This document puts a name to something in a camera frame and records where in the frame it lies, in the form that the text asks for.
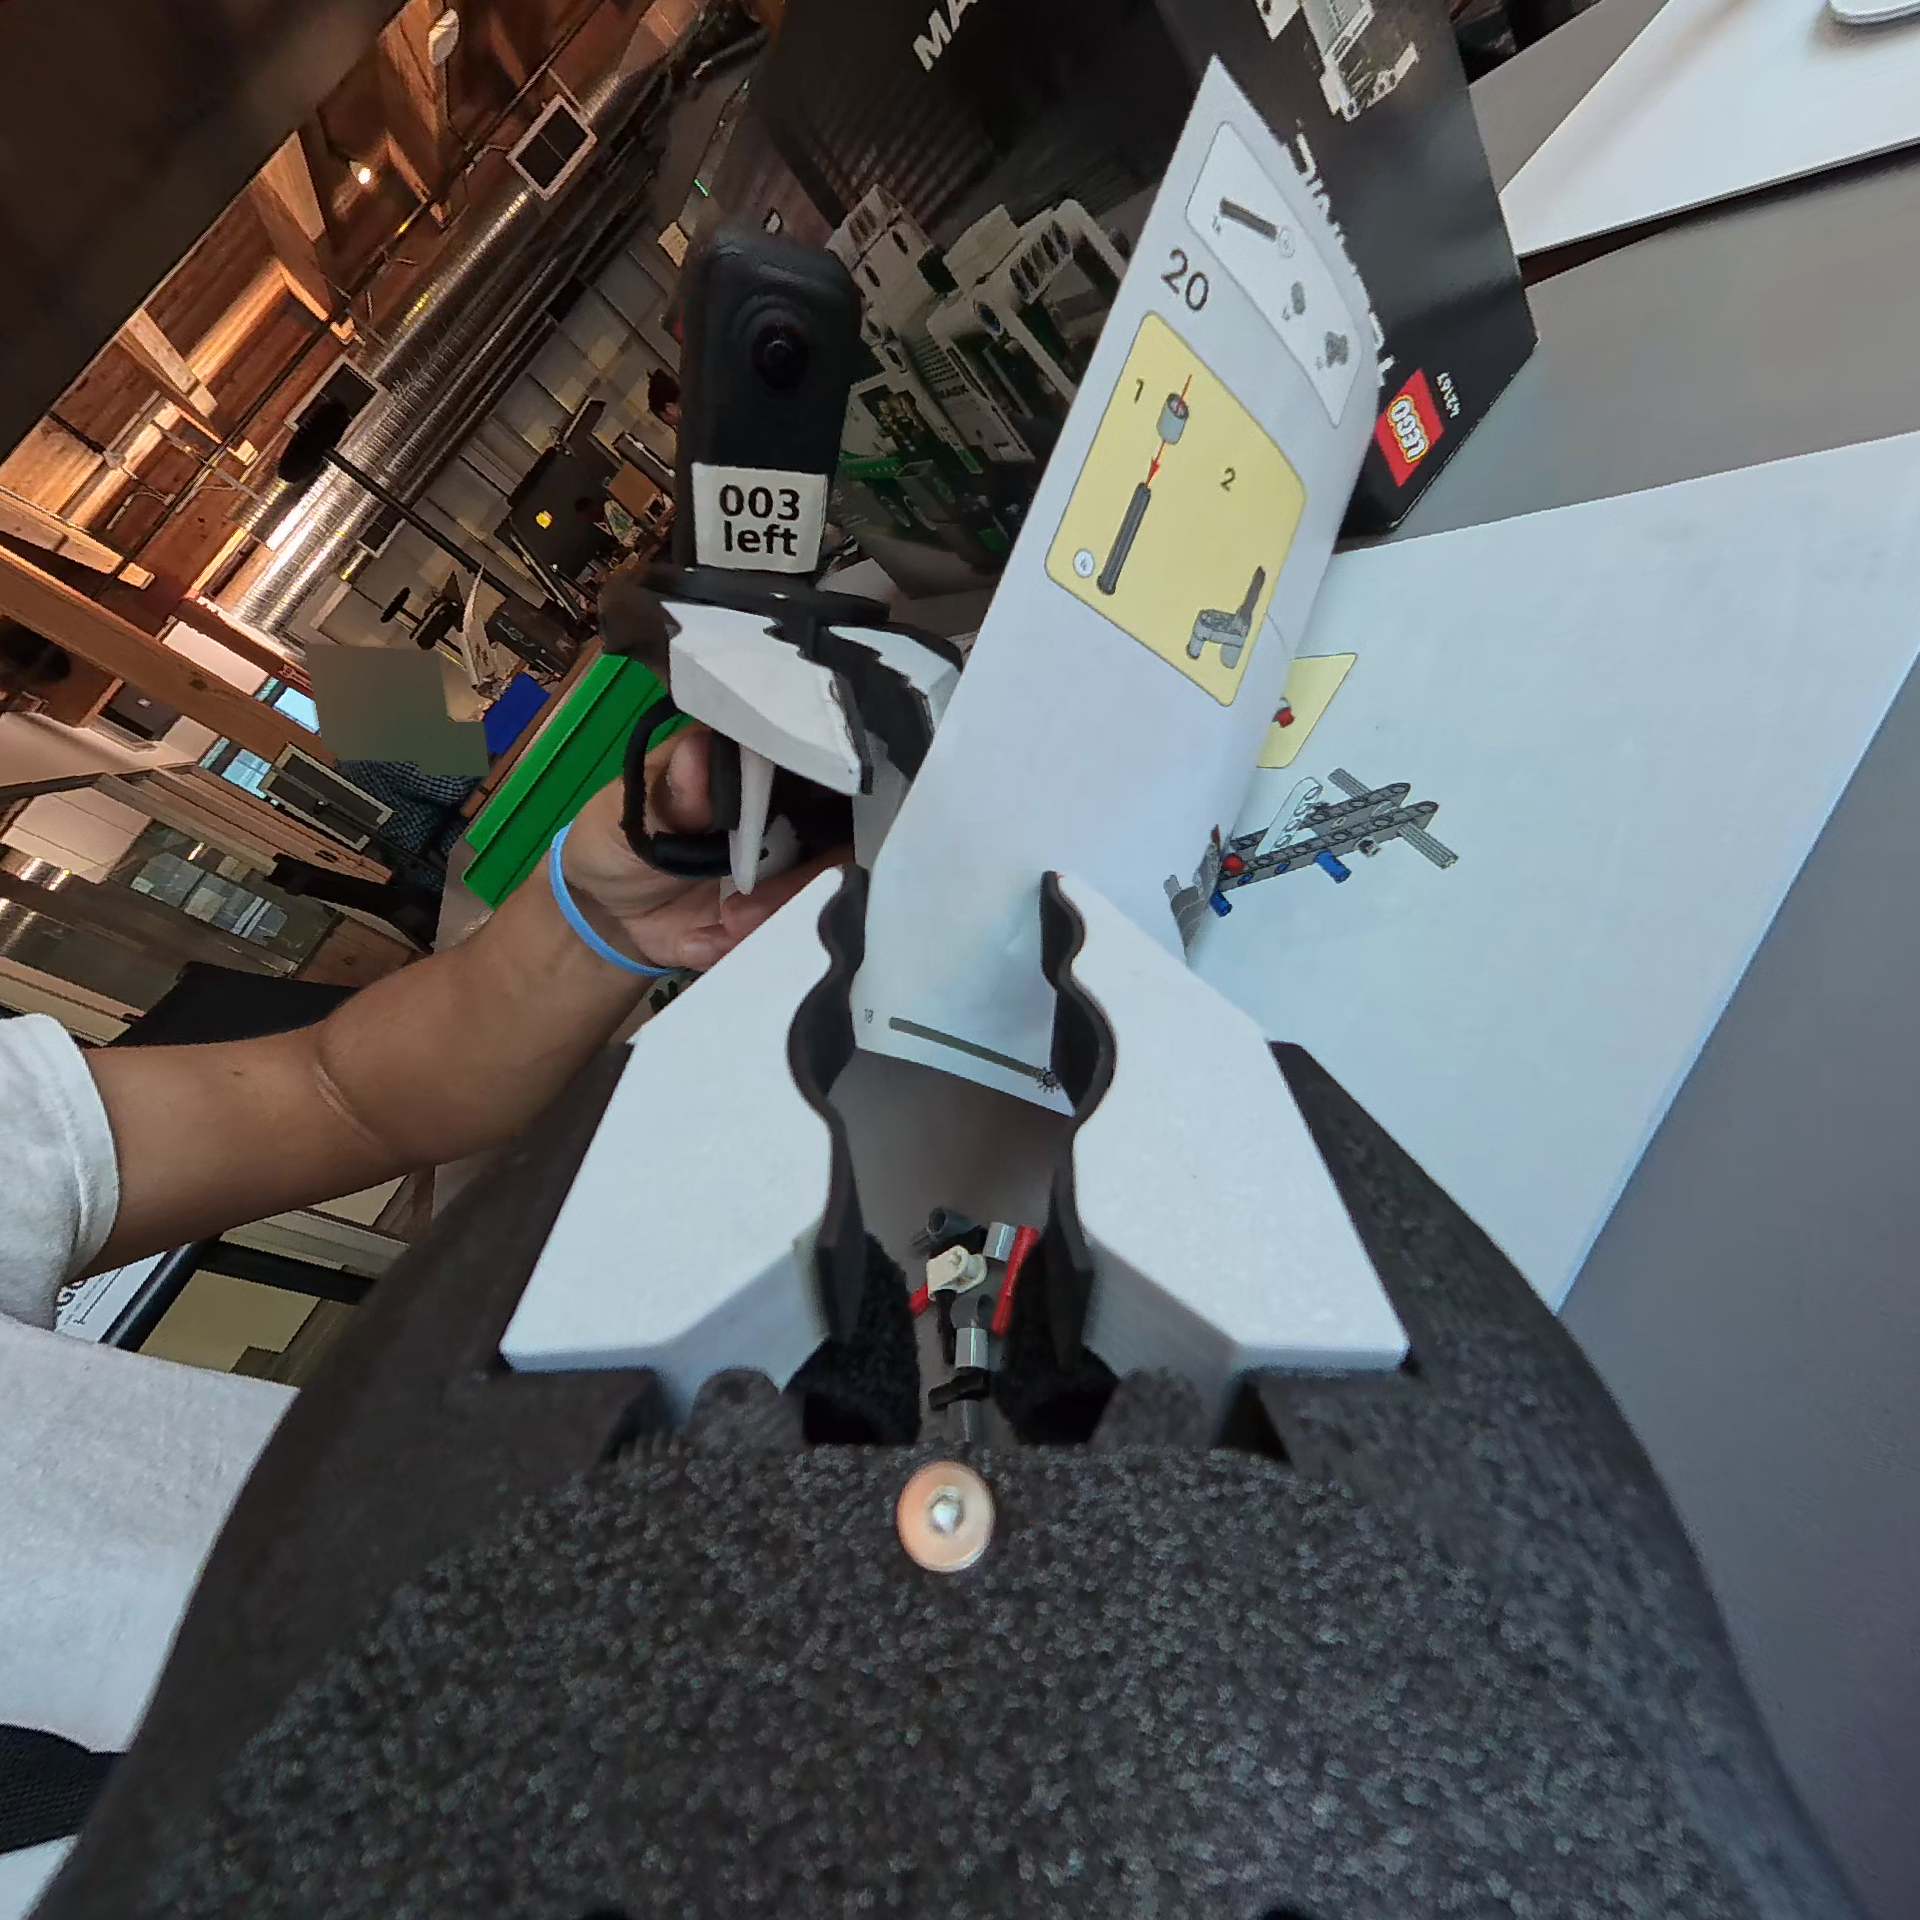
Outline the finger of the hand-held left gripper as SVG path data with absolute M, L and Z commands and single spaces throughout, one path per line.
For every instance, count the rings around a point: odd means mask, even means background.
M 834 623 L 795 642 L 776 623 L 679 623 L 667 647 L 679 712 L 837 796 L 871 789 L 871 744 L 853 699 L 865 660 L 906 668 L 937 647 L 885 627 Z
M 871 789 L 853 799 L 853 829 L 890 829 L 952 699 L 956 660 L 865 660 L 853 699 L 871 744 Z

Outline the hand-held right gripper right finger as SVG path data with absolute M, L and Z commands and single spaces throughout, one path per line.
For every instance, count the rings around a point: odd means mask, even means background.
M 1216 1425 L 1250 1371 L 1385 1374 L 1403 1328 L 1259 1029 L 1092 885 L 1042 876 L 1051 1075 L 1074 1130 L 995 1404 L 1080 1445 L 1170 1371 Z

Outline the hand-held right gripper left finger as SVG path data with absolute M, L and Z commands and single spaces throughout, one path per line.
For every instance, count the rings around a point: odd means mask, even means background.
M 862 923 L 865 876 L 837 868 L 642 1025 L 501 1333 L 517 1371 L 643 1367 L 683 1414 L 708 1374 L 755 1367 L 810 1436 L 917 1436 L 906 1287 L 832 1108 Z

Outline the white lego instruction booklet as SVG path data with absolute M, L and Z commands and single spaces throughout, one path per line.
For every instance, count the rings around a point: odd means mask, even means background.
M 1916 660 L 1916 435 L 1332 556 L 1375 447 L 1334 229 L 1221 60 L 876 854 L 853 1035 L 1065 1109 L 1040 885 L 1183 973 L 1168 885 L 1334 775 L 1449 848 L 1207 904 L 1302 1041 L 1546 1296 Z

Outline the person's left forearm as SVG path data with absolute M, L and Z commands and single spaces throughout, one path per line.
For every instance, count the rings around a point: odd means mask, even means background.
M 247 1041 L 90 1058 L 117 1156 L 93 1269 L 517 1138 L 643 992 L 521 885 L 472 940 Z

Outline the loose small lego pieces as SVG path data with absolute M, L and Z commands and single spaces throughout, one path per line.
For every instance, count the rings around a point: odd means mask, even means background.
M 952 1206 L 932 1206 L 913 1245 L 923 1278 L 908 1292 L 913 1319 L 932 1316 L 943 1336 L 946 1374 L 927 1391 L 927 1411 L 952 1436 L 974 1439 L 991 1396 L 995 1340 L 1014 1321 L 1016 1278 L 1042 1231 L 1019 1220 L 974 1220 Z

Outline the black lego set box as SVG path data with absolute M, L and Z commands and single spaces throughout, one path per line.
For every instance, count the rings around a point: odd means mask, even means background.
M 1344 534 L 1394 529 L 1531 355 L 1447 5 L 786 5 L 714 211 L 853 271 L 832 518 L 897 585 L 1004 571 L 1209 60 L 1373 301 Z

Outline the person's left hand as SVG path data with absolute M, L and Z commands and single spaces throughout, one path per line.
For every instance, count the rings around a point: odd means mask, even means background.
M 660 833 L 705 833 L 708 750 L 702 724 L 651 744 L 643 761 L 643 829 Z M 783 875 L 755 876 L 747 897 L 720 876 L 668 876 L 649 868 L 624 833 L 624 786 L 604 786 L 574 820 L 561 875 L 586 923 L 608 945 L 649 967 L 708 971 L 743 934 L 770 919 L 825 872 L 853 863 L 853 847 L 816 848 Z

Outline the green plastic bin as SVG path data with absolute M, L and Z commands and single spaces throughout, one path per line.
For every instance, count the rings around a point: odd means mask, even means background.
M 636 716 L 662 699 L 642 660 L 598 657 L 465 829 L 465 887 L 496 906 L 581 805 L 619 781 Z

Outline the blue wristband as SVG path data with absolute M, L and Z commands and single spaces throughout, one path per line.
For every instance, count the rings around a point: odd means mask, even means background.
M 592 949 L 592 956 L 598 956 L 601 964 L 608 964 L 612 971 L 619 973 L 630 973 L 630 979 L 673 979 L 679 973 L 679 967 L 651 967 L 624 949 L 616 949 L 592 919 L 586 912 L 581 911 L 581 904 L 574 898 L 569 892 L 569 880 L 561 875 L 561 848 L 564 848 L 564 838 L 574 831 L 574 820 L 564 829 L 554 831 L 554 838 L 546 841 L 546 854 L 545 854 L 545 876 L 546 876 L 546 892 L 552 892 L 552 904 L 554 911 L 561 912 L 561 923 L 581 940 L 581 945 Z

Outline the person's white shirt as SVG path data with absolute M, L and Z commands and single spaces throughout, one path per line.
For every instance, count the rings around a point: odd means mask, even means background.
M 90 1058 L 2 1021 L 2 1918 L 34 1901 L 138 1739 L 205 1561 L 288 1385 L 56 1333 L 62 1288 L 218 1231 L 214 1187 L 137 1169 L 132 1089 L 168 1052 Z

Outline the silver ventilation duct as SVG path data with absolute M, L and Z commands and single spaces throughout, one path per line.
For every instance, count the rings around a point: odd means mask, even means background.
M 278 488 L 285 537 L 236 603 L 236 615 L 288 630 L 302 603 L 335 572 L 376 512 L 416 509 L 545 334 L 635 238 L 660 232 L 690 166 L 766 33 L 686 43 L 604 75 L 582 96 L 552 90 L 521 146 L 557 134 L 557 161 L 527 172 L 465 214 L 451 250 L 402 310 L 365 380 L 331 462 L 309 488 Z

